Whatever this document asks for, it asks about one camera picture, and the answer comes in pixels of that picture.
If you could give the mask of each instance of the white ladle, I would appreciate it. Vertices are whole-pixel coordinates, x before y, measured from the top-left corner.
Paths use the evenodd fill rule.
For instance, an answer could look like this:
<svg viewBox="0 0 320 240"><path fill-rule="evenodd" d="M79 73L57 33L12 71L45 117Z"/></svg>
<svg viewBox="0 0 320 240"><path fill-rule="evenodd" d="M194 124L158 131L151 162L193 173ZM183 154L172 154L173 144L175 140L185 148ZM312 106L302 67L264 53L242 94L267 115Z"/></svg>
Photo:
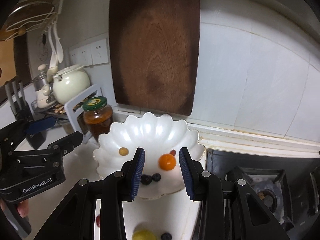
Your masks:
<svg viewBox="0 0 320 240"><path fill-rule="evenodd" d="M52 75L58 72L58 58L57 58L57 53L54 48L53 42L52 42L52 35L51 35L51 25L49 26L48 29L48 38L49 38L49 43L51 47L51 58L50 58L50 64L49 64L49 69L47 71L47 81L51 82L52 81Z"/></svg>
<svg viewBox="0 0 320 240"><path fill-rule="evenodd" d="M51 27L52 26L50 25L49 29L48 29L48 38L49 38L49 43L50 43L50 47L51 47L51 51L52 51L49 68L52 68L58 64L57 53L56 53L56 50L55 50L53 42L52 42Z"/></svg>
<svg viewBox="0 0 320 240"><path fill-rule="evenodd" d="M58 37L57 21L53 23L53 34L56 40L57 58L58 58L58 61L61 63L63 61L63 49L60 43L60 38Z"/></svg>

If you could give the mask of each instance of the human hand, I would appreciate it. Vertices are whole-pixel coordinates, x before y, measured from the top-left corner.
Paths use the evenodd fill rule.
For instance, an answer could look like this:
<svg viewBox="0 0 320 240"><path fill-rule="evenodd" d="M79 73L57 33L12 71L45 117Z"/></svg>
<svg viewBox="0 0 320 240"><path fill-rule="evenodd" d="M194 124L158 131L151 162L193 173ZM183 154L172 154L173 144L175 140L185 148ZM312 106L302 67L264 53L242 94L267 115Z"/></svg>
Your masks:
<svg viewBox="0 0 320 240"><path fill-rule="evenodd" d="M0 207L2 210L5 209L5 204L2 199L0 199ZM26 217L29 214L29 200L27 199L27 200L20 202L17 210L22 218Z"/></svg>

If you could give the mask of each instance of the black stove top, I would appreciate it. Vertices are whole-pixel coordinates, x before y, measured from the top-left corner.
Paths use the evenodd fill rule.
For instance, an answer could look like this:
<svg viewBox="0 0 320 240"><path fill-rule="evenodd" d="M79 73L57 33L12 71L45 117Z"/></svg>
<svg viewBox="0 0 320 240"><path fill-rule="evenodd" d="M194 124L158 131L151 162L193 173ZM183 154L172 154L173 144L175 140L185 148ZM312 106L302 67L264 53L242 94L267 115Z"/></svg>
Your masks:
<svg viewBox="0 0 320 240"><path fill-rule="evenodd" d="M320 167L320 158L270 157L212 149L207 154L206 170L220 179L244 178L261 198L273 197L272 200L268 196L265 204L270 206L291 240L318 239L319 197L314 184L320 183L320 172L313 177L313 182L310 173ZM310 234L316 228L319 232L314 238Z"/></svg>

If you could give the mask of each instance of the wall outlet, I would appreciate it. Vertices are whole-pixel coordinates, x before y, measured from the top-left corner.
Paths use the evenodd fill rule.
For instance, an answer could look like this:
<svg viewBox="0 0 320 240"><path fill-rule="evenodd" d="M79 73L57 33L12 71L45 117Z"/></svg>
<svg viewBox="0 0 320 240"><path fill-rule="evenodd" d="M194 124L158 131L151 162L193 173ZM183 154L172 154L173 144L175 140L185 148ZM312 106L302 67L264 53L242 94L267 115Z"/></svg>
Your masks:
<svg viewBox="0 0 320 240"><path fill-rule="evenodd" d="M77 64L84 66L92 65L91 48L90 45L84 45L79 47L77 53Z"/></svg>
<svg viewBox="0 0 320 240"><path fill-rule="evenodd" d="M93 65L109 62L107 40L103 39L90 44Z"/></svg>
<svg viewBox="0 0 320 240"><path fill-rule="evenodd" d="M69 51L69 57L71 65L77 64L78 49L73 49Z"/></svg>

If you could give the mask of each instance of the white petal-shaped bowl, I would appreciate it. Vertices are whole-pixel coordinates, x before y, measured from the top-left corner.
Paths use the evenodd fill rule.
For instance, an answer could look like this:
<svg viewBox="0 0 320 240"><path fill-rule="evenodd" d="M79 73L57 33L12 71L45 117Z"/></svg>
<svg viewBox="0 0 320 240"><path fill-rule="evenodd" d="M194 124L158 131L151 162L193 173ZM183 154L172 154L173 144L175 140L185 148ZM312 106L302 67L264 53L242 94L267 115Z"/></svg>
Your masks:
<svg viewBox="0 0 320 240"><path fill-rule="evenodd" d="M138 147L145 150L143 174L161 174L159 182L140 185L138 197L157 199L163 195L178 192L184 188L179 165L179 151L187 147L191 158L199 160L204 153L204 146L198 143L199 133L189 130L185 120L173 121L171 116L160 117L145 113L138 118L129 115L124 123L113 123L108 134L99 136L100 148L94 150L93 157L99 163L98 174L102 179L121 169L122 165L132 160ZM119 149L125 147L129 154L121 156ZM158 166L162 154L176 150L177 165L171 171L164 171Z"/></svg>

